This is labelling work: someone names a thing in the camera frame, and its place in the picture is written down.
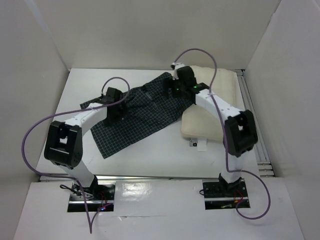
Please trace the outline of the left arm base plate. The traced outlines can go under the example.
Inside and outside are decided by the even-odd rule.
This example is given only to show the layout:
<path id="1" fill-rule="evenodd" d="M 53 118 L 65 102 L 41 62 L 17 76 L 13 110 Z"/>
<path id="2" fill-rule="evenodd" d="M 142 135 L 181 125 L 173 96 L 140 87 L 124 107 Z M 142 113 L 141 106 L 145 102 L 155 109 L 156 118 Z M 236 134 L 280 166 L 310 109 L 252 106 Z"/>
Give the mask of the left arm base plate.
<path id="1" fill-rule="evenodd" d="M 78 185 L 73 184 L 71 187 L 68 187 L 61 184 L 59 187 L 63 190 L 68 190 L 70 193 L 67 207 L 68 213 L 84 213 L 86 211 L 82 191 Z M 99 185 L 97 193 L 91 194 L 85 192 L 88 211 L 96 212 L 101 208 L 101 212 L 113 212 L 115 188 L 116 184 L 111 182 Z"/>

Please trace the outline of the aluminium front rail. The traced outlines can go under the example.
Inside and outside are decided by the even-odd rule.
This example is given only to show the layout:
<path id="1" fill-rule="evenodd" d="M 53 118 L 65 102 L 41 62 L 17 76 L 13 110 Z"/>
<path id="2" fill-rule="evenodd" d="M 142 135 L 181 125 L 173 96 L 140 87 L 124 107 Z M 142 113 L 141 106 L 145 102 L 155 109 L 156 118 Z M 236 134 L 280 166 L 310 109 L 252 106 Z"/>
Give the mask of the aluminium front rail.
<path id="1" fill-rule="evenodd" d="M 215 177 L 181 177 L 181 176 L 125 176 L 125 175 L 97 175 L 100 182 L 116 181 L 191 181 L 202 180 L 205 182 L 218 182 Z"/>

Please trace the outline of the dark checkered pillowcase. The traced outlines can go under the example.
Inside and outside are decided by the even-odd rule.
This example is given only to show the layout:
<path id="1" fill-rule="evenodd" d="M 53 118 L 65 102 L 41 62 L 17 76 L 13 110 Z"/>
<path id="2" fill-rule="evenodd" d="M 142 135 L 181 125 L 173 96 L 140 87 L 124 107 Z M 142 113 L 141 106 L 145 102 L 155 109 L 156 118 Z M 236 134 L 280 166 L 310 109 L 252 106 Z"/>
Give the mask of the dark checkered pillowcase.
<path id="1" fill-rule="evenodd" d="M 91 128 L 91 134 L 104 159 L 176 122 L 193 103 L 186 98 L 163 93 L 163 82 L 171 74 L 164 72 L 142 86 L 130 90 L 125 99 L 124 115 L 106 126 L 102 121 Z"/>

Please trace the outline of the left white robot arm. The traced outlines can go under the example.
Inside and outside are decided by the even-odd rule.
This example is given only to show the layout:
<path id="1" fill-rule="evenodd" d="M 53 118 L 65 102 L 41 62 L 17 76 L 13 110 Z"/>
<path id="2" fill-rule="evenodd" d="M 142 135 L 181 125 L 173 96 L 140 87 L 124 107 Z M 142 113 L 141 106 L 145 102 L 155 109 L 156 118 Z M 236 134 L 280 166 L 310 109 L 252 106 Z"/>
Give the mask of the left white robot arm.
<path id="1" fill-rule="evenodd" d="M 88 200 L 97 197 L 104 188 L 98 185 L 97 177 L 82 161 L 83 136 L 96 124 L 111 127 L 121 120 L 125 112 L 122 92 L 109 87 L 106 94 L 95 98 L 82 112 L 66 121 L 53 121 L 48 130 L 44 158 L 63 169 L 70 177 L 77 179 L 81 194 Z"/>

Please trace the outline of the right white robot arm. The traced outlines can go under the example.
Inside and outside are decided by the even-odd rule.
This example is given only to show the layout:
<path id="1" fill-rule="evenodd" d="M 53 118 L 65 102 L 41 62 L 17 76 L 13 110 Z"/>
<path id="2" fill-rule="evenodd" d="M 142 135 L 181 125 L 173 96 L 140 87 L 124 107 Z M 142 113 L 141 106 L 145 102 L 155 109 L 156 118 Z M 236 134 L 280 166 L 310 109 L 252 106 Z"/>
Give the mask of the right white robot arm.
<path id="1" fill-rule="evenodd" d="M 174 62 L 171 68 L 173 75 L 163 84 L 164 95 L 187 99 L 221 123 L 225 169 L 218 176 L 218 190 L 223 196 L 230 196 L 240 187 L 241 172 L 258 142 L 253 113 L 227 103 L 212 90 L 211 84 L 198 82 L 189 65 Z"/>

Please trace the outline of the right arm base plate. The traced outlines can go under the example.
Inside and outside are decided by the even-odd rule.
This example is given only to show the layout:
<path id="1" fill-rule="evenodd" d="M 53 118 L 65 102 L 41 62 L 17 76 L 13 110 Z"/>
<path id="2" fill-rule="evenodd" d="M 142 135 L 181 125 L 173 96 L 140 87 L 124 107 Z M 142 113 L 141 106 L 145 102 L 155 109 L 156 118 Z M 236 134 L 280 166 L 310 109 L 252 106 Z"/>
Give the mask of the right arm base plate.
<path id="1" fill-rule="evenodd" d="M 199 194 L 204 198 L 206 210 L 225 210 L 238 208 L 250 208 L 247 186 L 242 179 L 238 186 L 228 191 L 223 191 L 217 179 L 203 179 L 202 189 Z"/>

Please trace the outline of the cream white pillow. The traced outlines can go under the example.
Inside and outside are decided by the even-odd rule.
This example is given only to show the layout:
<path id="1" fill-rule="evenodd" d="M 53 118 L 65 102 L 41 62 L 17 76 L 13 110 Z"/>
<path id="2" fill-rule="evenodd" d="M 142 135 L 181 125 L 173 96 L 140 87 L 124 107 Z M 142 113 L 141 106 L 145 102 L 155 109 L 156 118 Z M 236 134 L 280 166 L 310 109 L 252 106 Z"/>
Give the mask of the cream white pillow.
<path id="1" fill-rule="evenodd" d="M 234 71 L 219 68 L 191 66 L 198 83 L 207 86 L 213 82 L 211 91 L 230 105 L 236 105 L 235 84 L 237 74 Z M 184 138 L 203 138 L 221 143 L 223 130 L 216 107 L 211 98 L 209 109 L 199 105 L 191 105 L 182 114 L 180 133 Z"/>

